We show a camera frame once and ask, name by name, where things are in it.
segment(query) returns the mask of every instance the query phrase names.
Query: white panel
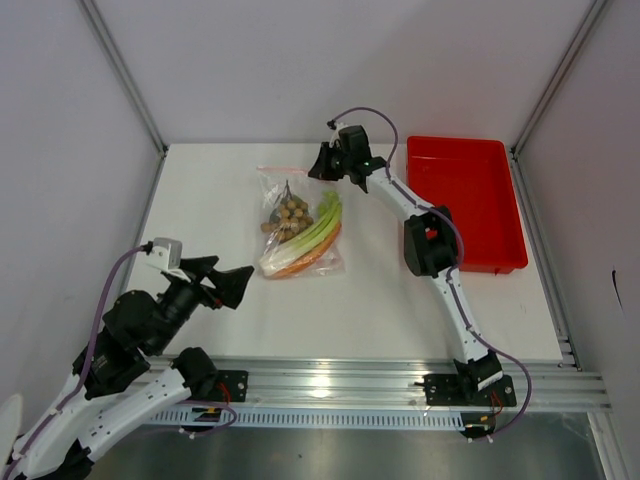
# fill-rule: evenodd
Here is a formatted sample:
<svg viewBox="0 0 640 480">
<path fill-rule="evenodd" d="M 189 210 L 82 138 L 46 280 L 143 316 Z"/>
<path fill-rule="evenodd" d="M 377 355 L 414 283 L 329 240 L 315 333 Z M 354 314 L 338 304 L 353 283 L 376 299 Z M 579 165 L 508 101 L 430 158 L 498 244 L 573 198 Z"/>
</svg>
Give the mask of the white panel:
<svg viewBox="0 0 640 480">
<path fill-rule="evenodd" d="M 386 155 L 389 146 L 376 146 Z M 258 165 L 309 166 L 317 144 L 172 145 L 145 238 L 183 241 L 183 257 L 219 255 L 220 269 L 255 264 L 264 248 Z M 404 171 L 406 148 L 395 163 Z M 237 311 L 198 308 L 165 353 L 200 346 L 211 355 L 449 360 L 447 321 L 437 297 L 402 259 L 396 217 L 347 180 L 338 242 L 346 273 L 266 280 L 256 273 Z M 526 361 L 558 363 L 553 324 L 529 249 L 509 275 L 465 273 L 462 283 L 487 339 Z M 128 288 L 167 288 L 139 258 Z"/>
<path fill-rule="evenodd" d="M 98 3 L 169 143 L 316 141 L 359 104 L 404 138 L 511 143 L 590 2 Z"/>
<path fill-rule="evenodd" d="M 437 430 L 461 431 L 464 424 L 460 412 L 430 410 L 330 410 L 312 408 L 266 408 L 233 405 L 238 418 L 237 427 L 269 428 L 348 428 L 351 430 Z M 194 413 L 192 407 L 176 405 L 154 416 L 149 425 L 215 427 L 230 421 L 233 417 L 223 411 L 215 422 L 199 420 L 202 412 Z"/>
<path fill-rule="evenodd" d="M 632 312 L 640 311 L 640 3 L 612 3 L 525 148 L 524 165 L 568 300 L 578 354 L 586 368 L 603 373 L 637 459 L 640 318 Z M 626 318 L 613 269 L 619 271 Z"/>
<path fill-rule="evenodd" d="M 28 429 L 86 344 L 156 163 L 72 1 L 0 6 L 0 402 Z"/>
</svg>

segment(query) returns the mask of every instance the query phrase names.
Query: red wire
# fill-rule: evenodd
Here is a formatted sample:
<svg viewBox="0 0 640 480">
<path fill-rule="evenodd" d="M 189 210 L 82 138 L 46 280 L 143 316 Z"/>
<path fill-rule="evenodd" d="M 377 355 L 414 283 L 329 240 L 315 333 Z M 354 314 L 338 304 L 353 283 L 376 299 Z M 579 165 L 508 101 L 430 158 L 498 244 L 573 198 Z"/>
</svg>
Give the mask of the red wire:
<svg viewBox="0 0 640 480">
<path fill-rule="evenodd" d="M 500 407 L 500 410 L 498 410 L 498 413 L 495 414 L 495 416 L 497 417 L 498 415 L 500 415 L 502 413 L 502 409 L 504 408 L 504 406 L 502 405 L 502 401 L 500 400 L 500 397 L 498 396 L 498 394 L 493 391 L 491 392 L 491 403 L 493 404 L 493 400 L 496 400 L 496 402 L 498 402 L 498 406 Z"/>
<path fill-rule="evenodd" d="M 495 397 L 493 396 L 493 392 L 491 392 L 490 398 L 491 398 L 491 415 L 489 416 L 489 420 L 493 420 L 491 423 L 493 423 L 493 427 L 495 428 L 495 426 L 496 426 L 496 401 L 495 401 Z"/>
<path fill-rule="evenodd" d="M 218 388 L 222 390 L 227 404 L 231 403 L 231 394 L 229 393 L 229 389 L 227 388 L 227 386 L 224 383 L 220 382 L 218 383 Z"/>
</svg>

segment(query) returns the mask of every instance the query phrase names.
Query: plastic bag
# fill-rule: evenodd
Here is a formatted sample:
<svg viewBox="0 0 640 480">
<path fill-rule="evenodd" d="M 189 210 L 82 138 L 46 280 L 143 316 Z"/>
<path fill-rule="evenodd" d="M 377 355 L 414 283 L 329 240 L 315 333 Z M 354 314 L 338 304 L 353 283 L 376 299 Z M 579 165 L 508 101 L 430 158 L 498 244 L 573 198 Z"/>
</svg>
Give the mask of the plastic bag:
<svg viewBox="0 0 640 480">
<path fill-rule="evenodd" d="M 329 275 L 344 271 L 336 242 L 342 201 L 333 184 L 296 168 L 259 167 L 264 250 L 258 261 L 266 278 Z"/>
</svg>

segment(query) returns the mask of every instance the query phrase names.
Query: carrot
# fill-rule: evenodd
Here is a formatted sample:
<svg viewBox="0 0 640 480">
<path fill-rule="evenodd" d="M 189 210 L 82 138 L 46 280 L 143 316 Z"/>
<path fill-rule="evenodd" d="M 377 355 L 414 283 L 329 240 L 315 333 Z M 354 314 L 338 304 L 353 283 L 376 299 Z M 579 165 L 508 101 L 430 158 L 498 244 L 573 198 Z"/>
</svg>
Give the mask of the carrot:
<svg viewBox="0 0 640 480">
<path fill-rule="evenodd" d="M 340 233 L 340 229 L 341 228 L 342 228 L 342 224 L 340 222 L 338 222 L 336 227 L 327 236 L 327 238 L 325 238 L 322 241 L 322 243 L 320 245 L 318 245 L 317 247 L 312 249 L 306 255 L 303 255 L 302 257 L 297 259 L 292 264 L 286 266 L 285 268 L 283 268 L 281 270 L 278 270 L 276 273 L 271 275 L 271 277 L 269 277 L 269 278 L 285 278 L 285 277 L 288 277 L 288 276 L 293 275 L 295 273 L 301 272 L 302 270 L 307 268 L 309 265 L 312 265 L 313 263 L 318 261 L 318 259 L 320 257 L 322 257 L 322 255 L 324 255 L 327 250 L 329 250 L 329 247 L 331 247 L 331 245 L 333 245 L 333 242 L 338 237 L 338 233 Z"/>
</svg>

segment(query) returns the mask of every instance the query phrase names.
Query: floor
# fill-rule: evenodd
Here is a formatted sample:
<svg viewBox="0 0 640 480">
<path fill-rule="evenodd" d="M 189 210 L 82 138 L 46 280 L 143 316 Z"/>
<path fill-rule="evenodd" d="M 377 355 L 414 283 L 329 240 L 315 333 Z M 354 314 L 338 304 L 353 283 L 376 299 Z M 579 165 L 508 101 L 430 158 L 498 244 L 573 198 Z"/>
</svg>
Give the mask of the floor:
<svg viewBox="0 0 640 480">
<path fill-rule="evenodd" d="M 531 414 L 493 444 L 457 433 L 235 428 L 189 440 L 149 427 L 91 480 L 604 479 L 585 415 Z"/>
</svg>

